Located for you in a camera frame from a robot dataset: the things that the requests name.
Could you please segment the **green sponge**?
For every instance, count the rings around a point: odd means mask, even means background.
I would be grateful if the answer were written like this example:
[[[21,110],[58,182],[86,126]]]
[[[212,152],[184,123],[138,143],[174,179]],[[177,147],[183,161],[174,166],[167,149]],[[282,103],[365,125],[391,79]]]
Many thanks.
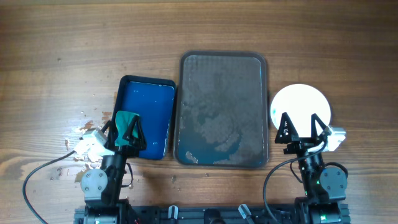
[[[135,116],[139,117],[138,114],[128,111],[119,110],[116,113],[115,124],[116,129],[118,130],[118,137],[114,142],[115,146],[132,146],[132,139],[124,139],[123,136],[129,130],[129,125]]]

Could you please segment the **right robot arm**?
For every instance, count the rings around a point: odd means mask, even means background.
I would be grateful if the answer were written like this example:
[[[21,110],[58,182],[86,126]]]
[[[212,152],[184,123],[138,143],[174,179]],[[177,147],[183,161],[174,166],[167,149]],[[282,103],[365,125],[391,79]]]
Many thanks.
[[[275,142],[285,144],[284,154],[295,154],[304,197],[294,202],[292,223],[350,223],[346,199],[348,170],[337,162],[325,163],[323,152],[333,152],[346,138],[343,128],[327,126],[314,113],[309,137],[300,137],[288,114],[282,113]]]

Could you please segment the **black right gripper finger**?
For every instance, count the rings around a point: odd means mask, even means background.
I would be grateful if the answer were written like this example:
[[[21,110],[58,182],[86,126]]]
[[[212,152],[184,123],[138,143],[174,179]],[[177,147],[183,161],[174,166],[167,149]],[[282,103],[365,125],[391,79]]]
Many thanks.
[[[323,132],[326,128],[327,125],[316,113],[311,115],[311,138],[316,139],[320,135],[323,135]]]
[[[288,144],[299,140],[299,134],[287,112],[282,113],[275,143]]]

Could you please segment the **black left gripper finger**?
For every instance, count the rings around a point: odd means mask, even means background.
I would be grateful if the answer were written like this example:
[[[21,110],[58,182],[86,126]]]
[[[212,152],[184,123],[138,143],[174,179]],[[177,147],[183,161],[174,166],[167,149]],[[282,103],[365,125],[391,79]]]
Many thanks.
[[[101,128],[102,133],[107,133],[107,140],[104,144],[106,149],[116,149],[115,140],[116,140],[116,125],[115,122],[112,120],[108,120],[105,125]]]
[[[141,126],[139,115],[134,115],[132,120],[130,120],[122,139],[126,141],[127,146],[133,147],[135,150],[146,150],[147,142]]]

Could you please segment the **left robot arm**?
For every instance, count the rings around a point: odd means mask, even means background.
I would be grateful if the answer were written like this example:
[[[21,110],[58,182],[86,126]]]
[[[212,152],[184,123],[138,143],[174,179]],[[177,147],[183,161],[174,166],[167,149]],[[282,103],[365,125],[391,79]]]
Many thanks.
[[[74,223],[140,223],[138,214],[127,199],[120,199],[128,158],[137,157],[147,147],[141,118],[138,114],[120,111],[103,129],[90,129],[82,137],[90,146],[105,155],[99,169],[87,171],[81,178],[85,208],[76,210]]]

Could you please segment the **white plate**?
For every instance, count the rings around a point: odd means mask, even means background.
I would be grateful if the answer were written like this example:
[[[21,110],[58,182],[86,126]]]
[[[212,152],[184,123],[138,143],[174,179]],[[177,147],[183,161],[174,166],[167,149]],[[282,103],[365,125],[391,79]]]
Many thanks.
[[[331,106],[319,90],[305,84],[293,84],[281,89],[273,98],[270,117],[276,129],[282,113],[287,113],[300,137],[311,136],[311,116],[316,114],[327,126],[331,122]]]

